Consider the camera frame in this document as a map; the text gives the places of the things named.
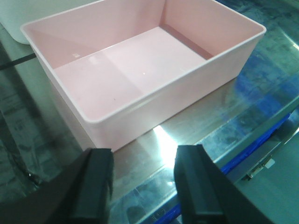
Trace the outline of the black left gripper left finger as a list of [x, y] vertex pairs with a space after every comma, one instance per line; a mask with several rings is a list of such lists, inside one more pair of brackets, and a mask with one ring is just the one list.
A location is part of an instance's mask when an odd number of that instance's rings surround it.
[[28, 197], [0, 208], [2, 224], [106, 224], [113, 194], [109, 148], [85, 150]]

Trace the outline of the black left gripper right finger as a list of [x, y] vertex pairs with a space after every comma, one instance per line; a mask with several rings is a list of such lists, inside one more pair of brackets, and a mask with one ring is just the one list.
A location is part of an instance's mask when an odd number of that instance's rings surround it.
[[177, 148], [174, 179], [185, 224], [271, 224], [202, 145]]

